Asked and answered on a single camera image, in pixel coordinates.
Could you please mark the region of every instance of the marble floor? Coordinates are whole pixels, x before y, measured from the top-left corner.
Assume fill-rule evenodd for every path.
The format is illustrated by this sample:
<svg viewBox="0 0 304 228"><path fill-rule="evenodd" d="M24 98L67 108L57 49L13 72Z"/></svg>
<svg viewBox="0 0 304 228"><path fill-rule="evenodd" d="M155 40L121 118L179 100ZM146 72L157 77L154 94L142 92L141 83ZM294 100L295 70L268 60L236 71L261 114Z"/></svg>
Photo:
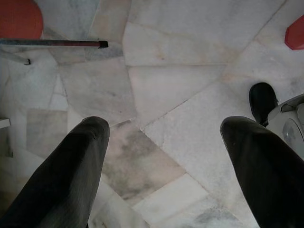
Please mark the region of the marble floor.
<svg viewBox="0 0 304 228"><path fill-rule="evenodd" d="M0 58L0 214L83 118L110 142L91 228L258 228L219 133L253 118L250 87L304 93L304 52L284 44L302 0L36 0L42 38L109 48L10 48Z"/></svg>

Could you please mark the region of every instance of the red object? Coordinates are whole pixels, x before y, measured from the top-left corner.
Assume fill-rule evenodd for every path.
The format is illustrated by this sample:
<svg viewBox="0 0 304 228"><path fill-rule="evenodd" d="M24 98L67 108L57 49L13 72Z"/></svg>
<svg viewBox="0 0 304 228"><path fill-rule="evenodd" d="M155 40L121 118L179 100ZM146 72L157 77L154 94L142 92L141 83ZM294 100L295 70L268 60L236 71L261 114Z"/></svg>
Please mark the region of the red object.
<svg viewBox="0 0 304 228"><path fill-rule="evenodd" d="M292 50L304 49L304 15L287 28L285 43Z"/></svg>
<svg viewBox="0 0 304 228"><path fill-rule="evenodd" d="M0 0L0 38L40 39L41 11L32 0Z"/></svg>

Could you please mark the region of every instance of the black shoe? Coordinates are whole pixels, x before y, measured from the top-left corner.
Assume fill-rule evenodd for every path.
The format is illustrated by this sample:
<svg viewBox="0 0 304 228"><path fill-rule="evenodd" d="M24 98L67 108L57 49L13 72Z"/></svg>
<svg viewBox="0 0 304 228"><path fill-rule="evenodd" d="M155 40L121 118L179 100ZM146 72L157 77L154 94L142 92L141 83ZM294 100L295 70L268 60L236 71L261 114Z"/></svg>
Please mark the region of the black shoe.
<svg viewBox="0 0 304 228"><path fill-rule="evenodd" d="M256 121L268 125L268 114L277 107L276 94L271 85L261 82L251 87L249 91L251 113Z"/></svg>

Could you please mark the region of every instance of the metal rod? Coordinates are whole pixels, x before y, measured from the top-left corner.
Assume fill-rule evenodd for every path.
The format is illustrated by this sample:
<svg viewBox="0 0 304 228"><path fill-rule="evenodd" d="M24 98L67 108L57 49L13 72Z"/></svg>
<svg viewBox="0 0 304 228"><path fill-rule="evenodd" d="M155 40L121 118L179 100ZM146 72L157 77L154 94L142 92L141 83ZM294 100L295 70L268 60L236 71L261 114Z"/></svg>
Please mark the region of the metal rod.
<svg viewBox="0 0 304 228"><path fill-rule="evenodd" d="M54 40L54 39L0 39L0 45L31 45L31 46L85 46L109 47L107 41L80 41L80 40Z"/></svg>
<svg viewBox="0 0 304 228"><path fill-rule="evenodd" d="M3 51L1 49L0 49L0 57L7 58L18 63L23 63L24 65L30 65L30 60L28 58L22 58L20 56L17 56L10 52Z"/></svg>

